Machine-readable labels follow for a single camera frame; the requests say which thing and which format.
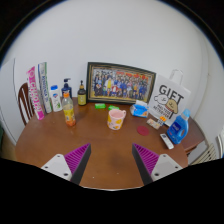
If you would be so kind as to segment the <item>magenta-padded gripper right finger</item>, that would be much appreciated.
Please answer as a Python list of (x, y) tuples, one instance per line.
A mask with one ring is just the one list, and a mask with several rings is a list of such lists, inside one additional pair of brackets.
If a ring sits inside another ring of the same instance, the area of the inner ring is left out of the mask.
[(136, 143), (132, 144), (132, 154), (144, 185), (182, 169), (169, 155), (158, 155)]

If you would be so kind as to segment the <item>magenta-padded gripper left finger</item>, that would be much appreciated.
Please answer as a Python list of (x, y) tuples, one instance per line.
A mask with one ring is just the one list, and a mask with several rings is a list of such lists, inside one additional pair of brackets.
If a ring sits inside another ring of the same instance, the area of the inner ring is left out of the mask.
[(79, 185), (90, 155), (91, 144), (87, 143), (66, 155), (56, 154), (42, 169)]

